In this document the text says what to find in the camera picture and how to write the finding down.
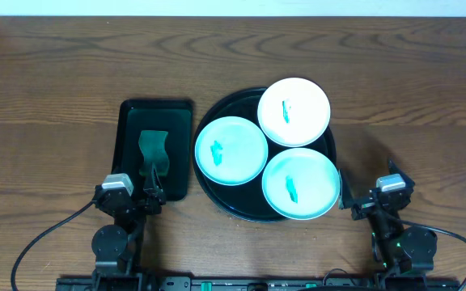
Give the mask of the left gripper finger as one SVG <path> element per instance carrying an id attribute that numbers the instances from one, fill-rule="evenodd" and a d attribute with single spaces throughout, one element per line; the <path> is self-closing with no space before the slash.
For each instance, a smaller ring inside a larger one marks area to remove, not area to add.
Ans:
<path id="1" fill-rule="evenodd" d="M 166 201 L 166 195 L 163 190 L 163 186 L 161 184 L 161 181 L 159 179 L 159 175 L 157 173 L 157 170 L 155 170 L 155 190 L 156 190 L 156 196 L 159 202 L 165 202 Z"/>
<path id="2" fill-rule="evenodd" d="M 142 168 L 144 176 L 143 191 L 144 192 L 155 192 L 157 188 L 156 178 L 157 173 L 155 165 L 152 162 L 148 162 Z"/>

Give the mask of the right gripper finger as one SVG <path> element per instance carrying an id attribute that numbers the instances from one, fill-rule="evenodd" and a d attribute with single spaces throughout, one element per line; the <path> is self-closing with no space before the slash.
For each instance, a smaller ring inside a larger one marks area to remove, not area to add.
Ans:
<path id="1" fill-rule="evenodd" d="M 339 170 L 339 177 L 341 181 L 341 190 L 338 201 L 339 209 L 350 209 L 354 204 L 354 198 L 351 194 L 349 181 L 345 177 L 342 170 Z"/>
<path id="2" fill-rule="evenodd" d="M 414 186 L 414 181 L 408 175 L 406 175 L 390 158 L 388 159 L 388 170 L 390 175 L 400 175 L 407 187 Z"/>

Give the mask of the green scrubbing sponge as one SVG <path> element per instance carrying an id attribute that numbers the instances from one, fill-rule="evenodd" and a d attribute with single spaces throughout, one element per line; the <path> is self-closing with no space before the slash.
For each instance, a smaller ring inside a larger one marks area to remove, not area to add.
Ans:
<path id="1" fill-rule="evenodd" d="M 154 168 L 160 177 L 167 176 L 170 162 L 165 148 L 167 131 L 143 130 L 138 145 L 143 156 L 140 175 L 146 177 Z"/>

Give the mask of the mint green plate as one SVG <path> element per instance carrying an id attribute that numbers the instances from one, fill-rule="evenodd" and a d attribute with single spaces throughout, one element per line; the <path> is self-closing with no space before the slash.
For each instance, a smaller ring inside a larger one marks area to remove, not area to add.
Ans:
<path id="1" fill-rule="evenodd" d="M 224 186 L 238 186 L 262 172 L 269 146 L 253 122 L 226 116 L 210 122 L 197 135 L 194 155 L 206 178 Z"/>
<path id="2" fill-rule="evenodd" d="M 337 202 L 341 178 L 322 153 L 308 148 L 284 150 L 264 169 L 262 192 L 283 217 L 311 220 L 326 214 Z"/>

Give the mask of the white plate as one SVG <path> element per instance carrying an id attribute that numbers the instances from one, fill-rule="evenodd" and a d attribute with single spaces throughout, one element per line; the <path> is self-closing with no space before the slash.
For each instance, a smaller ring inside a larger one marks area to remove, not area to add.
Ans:
<path id="1" fill-rule="evenodd" d="M 269 86 L 257 106 L 262 132 L 285 147 L 302 147 L 323 135 L 331 117 L 328 96 L 305 78 L 284 78 Z"/>

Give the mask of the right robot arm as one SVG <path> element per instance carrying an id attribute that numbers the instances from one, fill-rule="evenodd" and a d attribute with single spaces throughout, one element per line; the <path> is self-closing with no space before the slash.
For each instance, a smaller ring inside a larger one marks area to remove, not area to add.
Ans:
<path id="1" fill-rule="evenodd" d="M 388 276 L 423 275 L 434 269 L 438 238 L 432 230 L 405 227 L 398 212 L 411 202 L 415 183 L 392 160 L 388 170 L 359 198 L 352 196 L 347 178 L 340 174 L 339 208 L 350 209 L 355 221 L 369 221 L 374 259 L 384 265 Z"/>

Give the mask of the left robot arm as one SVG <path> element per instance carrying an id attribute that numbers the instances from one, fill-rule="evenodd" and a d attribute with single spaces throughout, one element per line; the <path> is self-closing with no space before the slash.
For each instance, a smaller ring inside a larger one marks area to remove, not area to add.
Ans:
<path id="1" fill-rule="evenodd" d="M 146 168 L 144 184 L 138 196 L 126 173 L 108 175 L 95 187 L 92 202 L 111 216 L 114 223 L 100 228 L 91 248 L 95 253 L 95 272 L 100 277 L 127 277 L 139 272 L 146 218 L 161 213 L 167 198 L 157 169 Z"/>

